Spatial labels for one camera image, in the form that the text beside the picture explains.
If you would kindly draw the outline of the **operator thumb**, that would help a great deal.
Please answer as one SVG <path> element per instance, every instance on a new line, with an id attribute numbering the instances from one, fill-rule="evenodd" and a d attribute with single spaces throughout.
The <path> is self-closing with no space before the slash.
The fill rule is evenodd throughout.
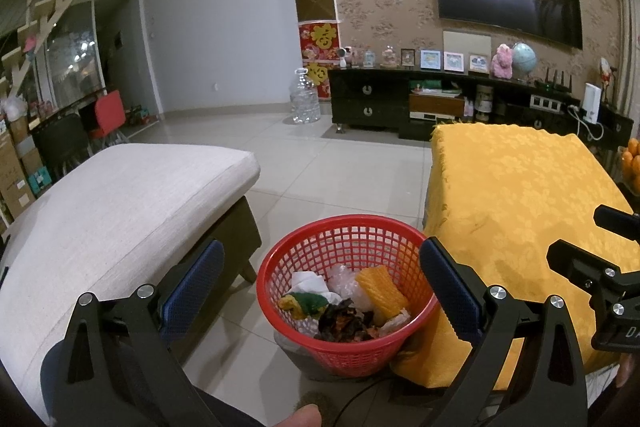
<path id="1" fill-rule="evenodd" d="M 315 404 L 301 407 L 288 418 L 285 418 L 274 427 L 321 427 L 322 416 Z"/>

